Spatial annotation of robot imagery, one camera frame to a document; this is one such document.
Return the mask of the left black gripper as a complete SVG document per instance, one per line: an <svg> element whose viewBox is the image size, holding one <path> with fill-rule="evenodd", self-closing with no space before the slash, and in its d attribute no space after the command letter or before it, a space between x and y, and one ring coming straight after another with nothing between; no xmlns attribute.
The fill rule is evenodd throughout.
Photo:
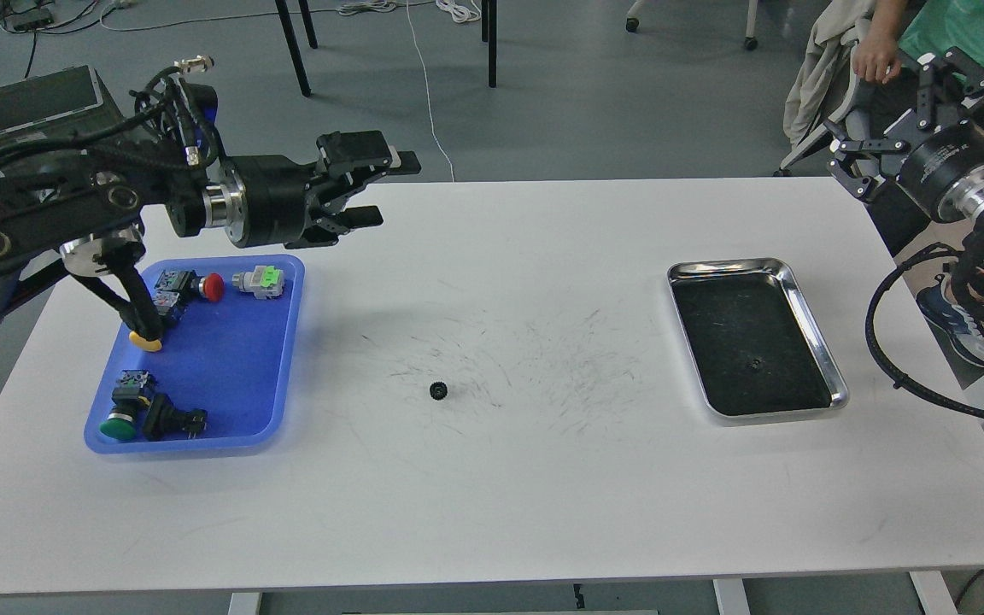
<svg viewBox="0 0 984 615"><path fill-rule="evenodd" d="M421 173L417 153L387 144L379 130L326 133L316 147L318 159L308 164L283 155L223 160L226 205L216 222L235 246L328 248L384 222L378 206L349 208L351 197L380 179Z"/></svg>

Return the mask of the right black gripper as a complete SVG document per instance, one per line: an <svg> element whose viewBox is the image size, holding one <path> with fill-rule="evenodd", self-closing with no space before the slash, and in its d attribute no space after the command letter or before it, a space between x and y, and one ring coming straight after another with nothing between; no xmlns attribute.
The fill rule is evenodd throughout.
<svg viewBox="0 0 984 615"><path fill-rule="evenodd" d="M905 138L852 139L832 120L833 179L870 205L895 174L897 184L938 225L984 225L984 130L972 120L984 109L984 67L960 48L917 59L899 55L918 77L915 106L906 114L917 132Z"/></svg>

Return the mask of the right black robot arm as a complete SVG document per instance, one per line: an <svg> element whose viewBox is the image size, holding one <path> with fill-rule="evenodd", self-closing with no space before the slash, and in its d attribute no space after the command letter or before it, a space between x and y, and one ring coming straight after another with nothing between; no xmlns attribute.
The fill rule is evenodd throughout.
<svg viewBox="0 0 984 615"><path fill-rule="evenodd" d="M903 272L936 258L953 258L952 291L969 314L984 323L984 130L973 118L984 108L984 67L957 47L942 56L928 54L905 62L918 74L917 100L881 137L853 138L835 122L824 121L835 143L830 172L862 202L889 183L904 191L930 220L942 225L968 220L973 229L962 249L929 245L883 279L864 316L864 339L894 388L984 420L984 409L913 380L894 365L877 339L875 318L885 293Z"/></svg>

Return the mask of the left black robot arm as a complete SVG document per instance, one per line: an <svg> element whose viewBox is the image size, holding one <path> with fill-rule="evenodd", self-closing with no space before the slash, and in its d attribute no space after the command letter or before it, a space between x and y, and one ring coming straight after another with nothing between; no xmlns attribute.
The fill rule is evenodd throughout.
<svg viewBox="0 0 984 615"><path fill-rule="evenodd" d="M378 208L348 208L352 196L385 176L420 172L415 153L378 130L321 136L308 164L228 155L214 89L186 80L213 65L198 56L164 67L133 93L128 116L93 67L0 87L0 324L71 277L140 345L159 349L172 320L136 268L145 207L164 207L180 237L219 227L242 249L328 248L382 225Z"/></svg>

